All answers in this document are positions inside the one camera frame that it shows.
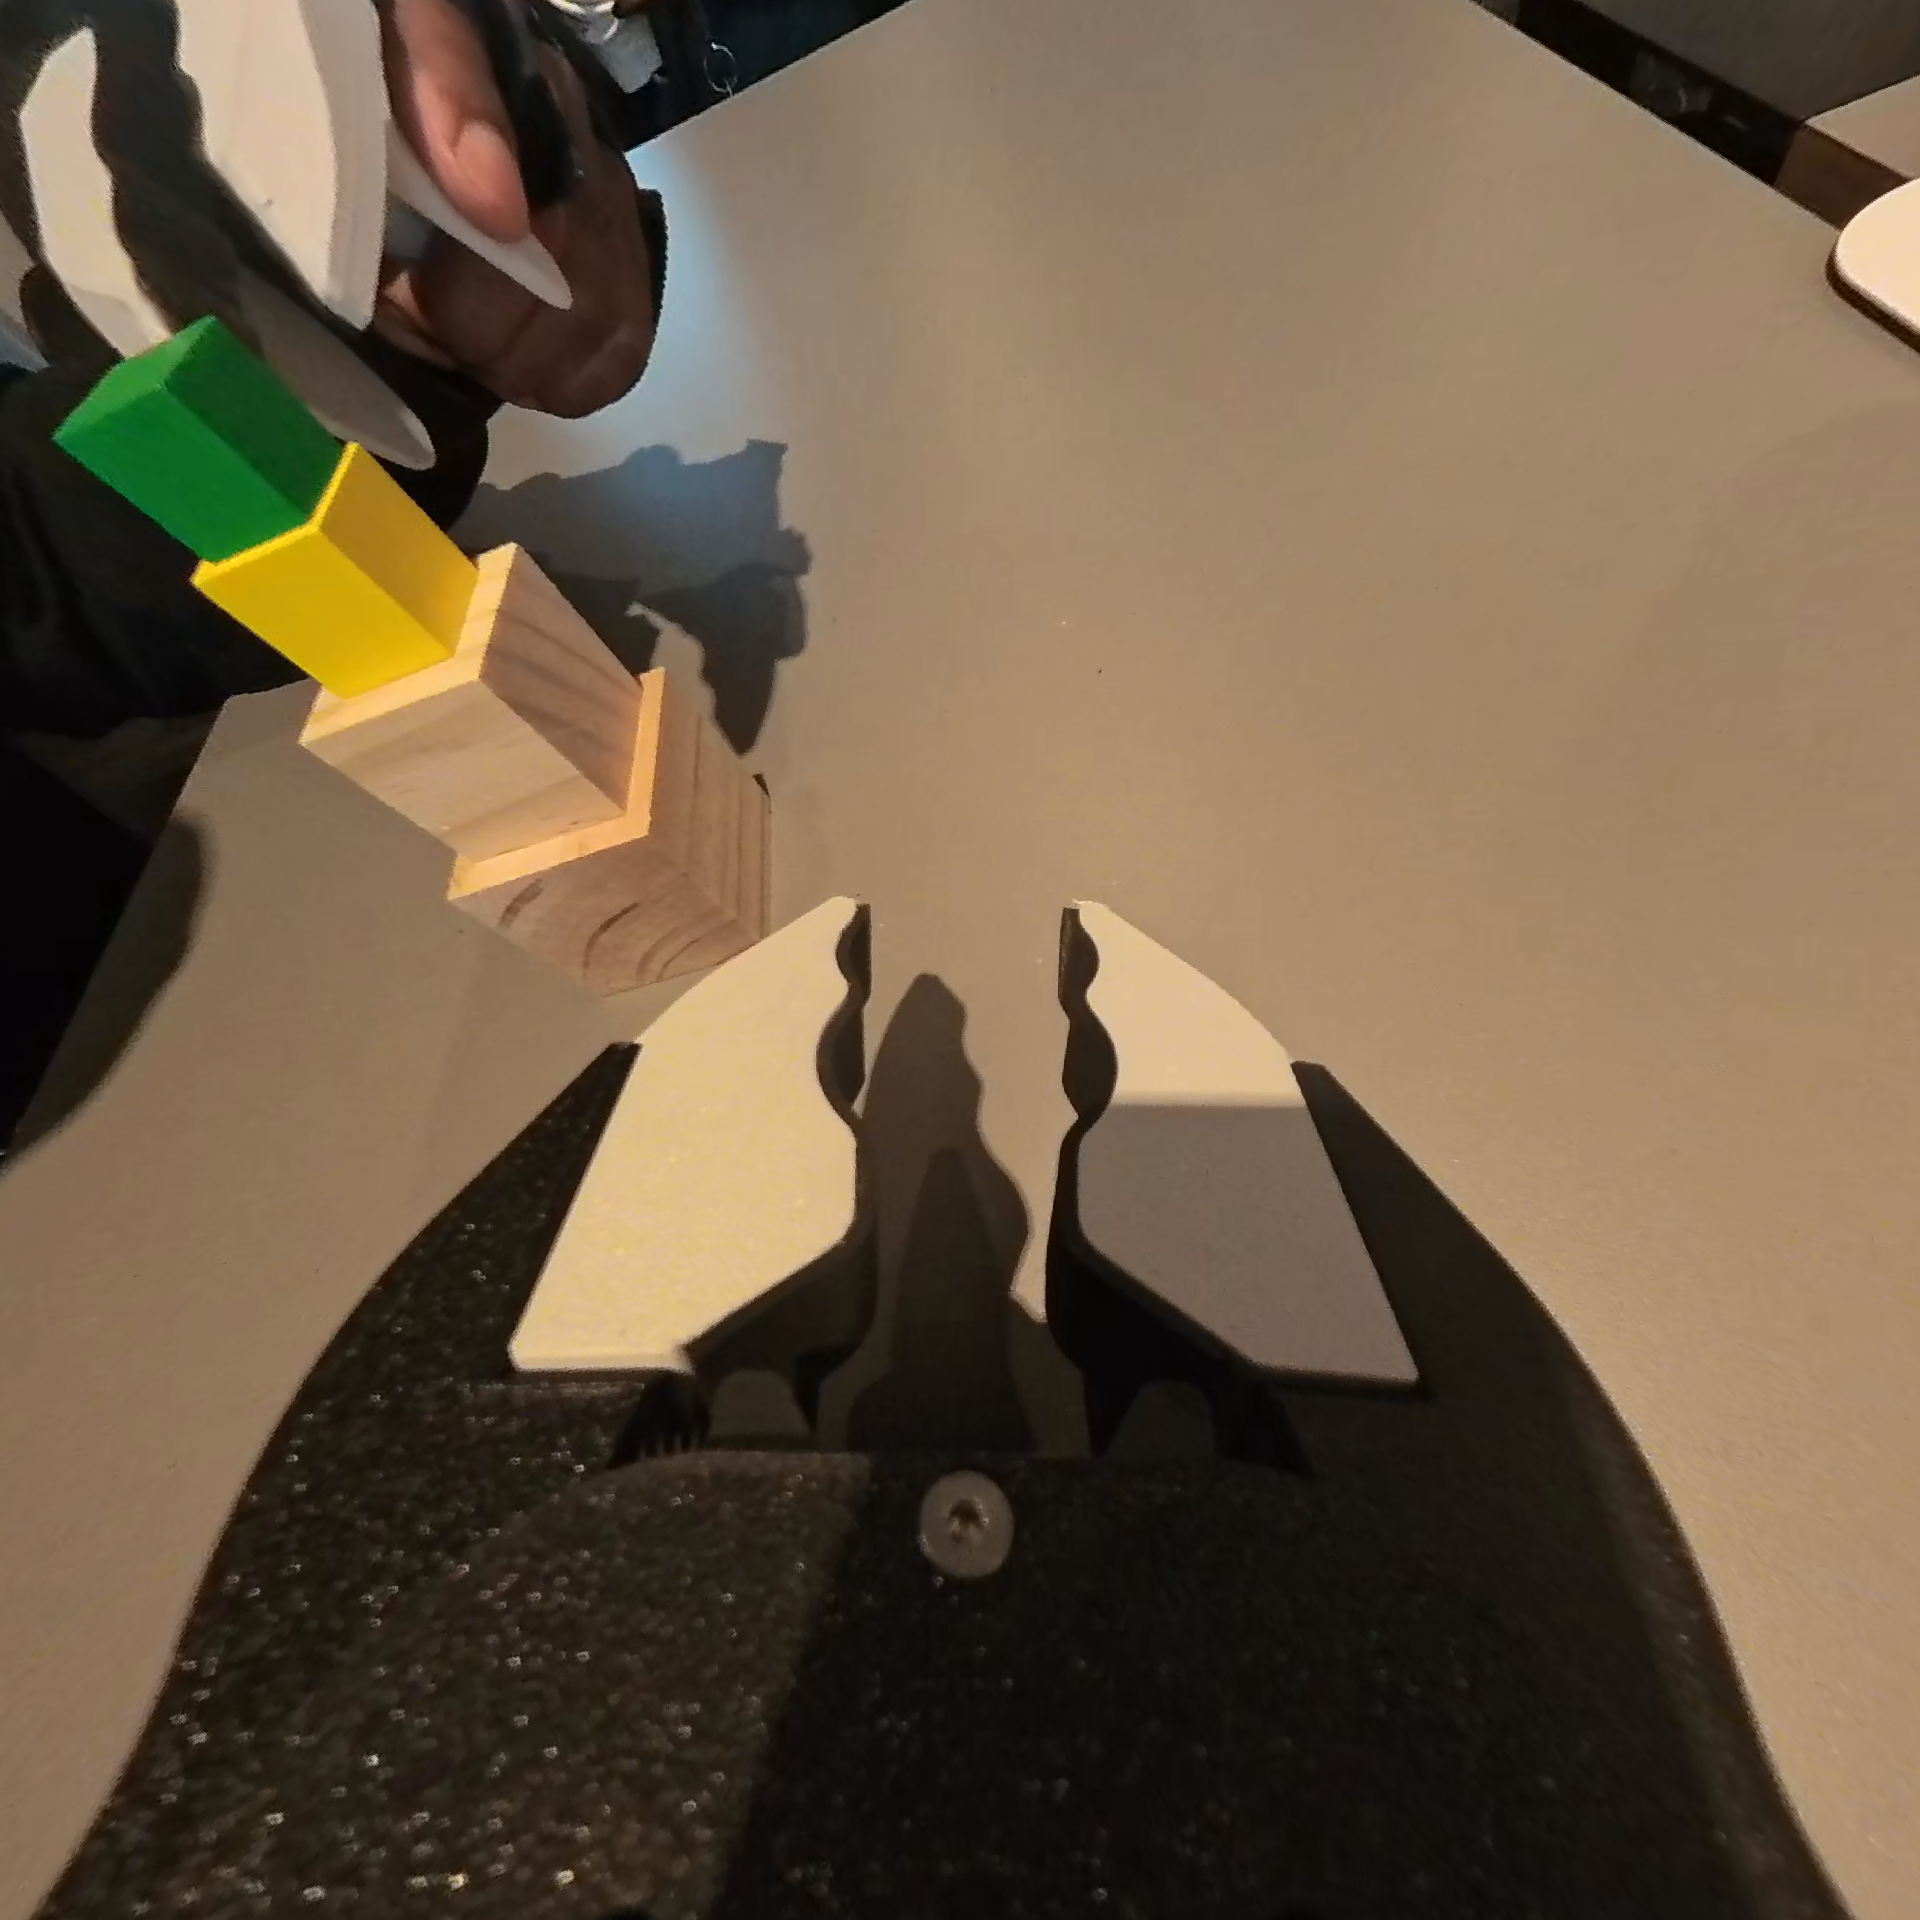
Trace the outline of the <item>person's left hand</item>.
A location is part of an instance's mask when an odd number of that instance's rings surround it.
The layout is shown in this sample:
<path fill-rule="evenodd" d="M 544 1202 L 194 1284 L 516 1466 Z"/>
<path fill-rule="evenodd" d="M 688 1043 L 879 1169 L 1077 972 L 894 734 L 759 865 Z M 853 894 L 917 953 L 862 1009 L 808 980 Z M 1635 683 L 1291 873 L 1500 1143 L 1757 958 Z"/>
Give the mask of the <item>person's left hand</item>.
<path fill-rule="evenodd" d="M 533 214 L 475 26 L 447 2 L 380 11 L 395 127 L 477 231 L 504 248 L 541 242 L 566 279 L 568 307 L 541 302 L 439 239 L 387 278 L 375 329 L 525 412 L 583 418 L 621 400 L 656 340 L 656 248 L 642 193 L 594 127 L 583 78 L 555 49 L 534 49 L 579 172 L 557 204 Z"/>

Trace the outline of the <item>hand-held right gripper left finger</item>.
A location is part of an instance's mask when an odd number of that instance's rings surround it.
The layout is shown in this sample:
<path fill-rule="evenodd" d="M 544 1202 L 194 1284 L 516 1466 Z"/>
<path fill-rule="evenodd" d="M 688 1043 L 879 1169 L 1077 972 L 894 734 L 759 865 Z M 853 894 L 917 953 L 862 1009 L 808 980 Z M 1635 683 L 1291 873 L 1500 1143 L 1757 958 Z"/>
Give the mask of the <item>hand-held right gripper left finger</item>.
<path fill-rule="evenodd" d="M 824 1371 L 858 1348 L 868 993 L 870 912 L 831 896 L 646 1026 L 512 1332 L 519 1374 Z"/>

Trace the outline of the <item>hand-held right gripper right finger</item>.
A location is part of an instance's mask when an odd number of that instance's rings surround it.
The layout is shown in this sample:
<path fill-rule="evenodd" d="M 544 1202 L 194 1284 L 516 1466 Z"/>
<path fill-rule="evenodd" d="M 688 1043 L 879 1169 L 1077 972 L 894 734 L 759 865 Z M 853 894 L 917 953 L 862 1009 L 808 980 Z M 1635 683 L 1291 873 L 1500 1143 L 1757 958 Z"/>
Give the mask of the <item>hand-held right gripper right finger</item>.
<path fill-rule="evenodd" d="M 1282 1043 L 1114 907 L 1063 912 L 1067 1249 L 1204 1354 L 1312 1386 L 1412 1388 Z"/>

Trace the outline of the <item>large wooden cube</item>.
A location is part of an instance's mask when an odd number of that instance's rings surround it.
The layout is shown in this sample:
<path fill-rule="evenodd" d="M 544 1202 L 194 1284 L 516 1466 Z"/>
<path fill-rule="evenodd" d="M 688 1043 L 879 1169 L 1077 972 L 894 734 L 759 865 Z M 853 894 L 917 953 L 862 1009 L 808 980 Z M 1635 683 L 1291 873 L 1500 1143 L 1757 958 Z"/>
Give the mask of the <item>large wooden cube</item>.
<path fill-rule="evenodd" d="M 450 905 L 596 998 L 723 966 L 771 921 L 766 791 L 683 680 L 638 686 L 626 811 L 447 879 Z"/>

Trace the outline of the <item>medium pale wooden cube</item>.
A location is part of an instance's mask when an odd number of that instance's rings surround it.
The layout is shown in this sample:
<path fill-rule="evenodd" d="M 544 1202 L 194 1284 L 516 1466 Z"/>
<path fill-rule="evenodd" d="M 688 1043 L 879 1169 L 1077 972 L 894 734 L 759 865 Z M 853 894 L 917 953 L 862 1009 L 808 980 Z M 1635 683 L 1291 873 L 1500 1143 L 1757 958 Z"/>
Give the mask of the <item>medium pale wooden cube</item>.
<path fill-rule="evenodd" d="M 352 698 L 319 692 L 302 747 L 459 858 L 621 816 L 640 682 L 534 558 L 475 563 L 453 658 Z"/>

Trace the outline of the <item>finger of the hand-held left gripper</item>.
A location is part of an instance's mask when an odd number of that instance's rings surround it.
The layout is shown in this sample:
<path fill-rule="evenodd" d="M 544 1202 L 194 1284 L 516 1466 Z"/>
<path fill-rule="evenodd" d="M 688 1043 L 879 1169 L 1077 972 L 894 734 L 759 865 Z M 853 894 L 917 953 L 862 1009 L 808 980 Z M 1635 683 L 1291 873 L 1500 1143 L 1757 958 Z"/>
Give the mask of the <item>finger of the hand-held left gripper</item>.
<path fill-rule="evenodd" d="M 248 336 L 239 208 L 203 137 L 167 2 L 22 6 L 22 307 L 44 345 L 87 329 L 132 358 L 206 319 Z"/>
<path fill-rule="evenodd" d="M 352 347 L 375 316 L 391 214 L 375 8 L 197 2 L 197 91 L 203 154 L 247 220 L 248 338 L 335 439 L 431 467 L 413 409 Z"/>

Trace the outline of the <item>small yellow wooden cube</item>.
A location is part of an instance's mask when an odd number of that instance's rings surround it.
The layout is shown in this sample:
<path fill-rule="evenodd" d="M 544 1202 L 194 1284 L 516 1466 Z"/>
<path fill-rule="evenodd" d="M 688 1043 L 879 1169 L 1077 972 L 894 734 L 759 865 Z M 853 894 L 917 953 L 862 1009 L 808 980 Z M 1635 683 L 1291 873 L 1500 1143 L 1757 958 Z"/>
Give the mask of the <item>small yellow wooden cube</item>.
<path fill-rule="evenodd" d="M 477 568 L 350 442 L 303 524 L 191 585 L 335 698 L 356 698 L 450 660 Z"/>

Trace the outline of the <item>small green wooden cube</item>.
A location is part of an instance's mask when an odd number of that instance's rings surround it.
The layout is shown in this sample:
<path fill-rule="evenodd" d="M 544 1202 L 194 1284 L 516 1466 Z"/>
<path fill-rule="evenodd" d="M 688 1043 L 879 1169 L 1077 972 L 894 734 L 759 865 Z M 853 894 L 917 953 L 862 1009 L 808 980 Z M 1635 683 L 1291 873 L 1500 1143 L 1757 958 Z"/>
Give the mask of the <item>small green wooden cube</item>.
<path fill-rule="evenodd" d="M 203 563 L 302 528 L 344 456 L 215 319 L 119 362 L 55 443 Z"/>

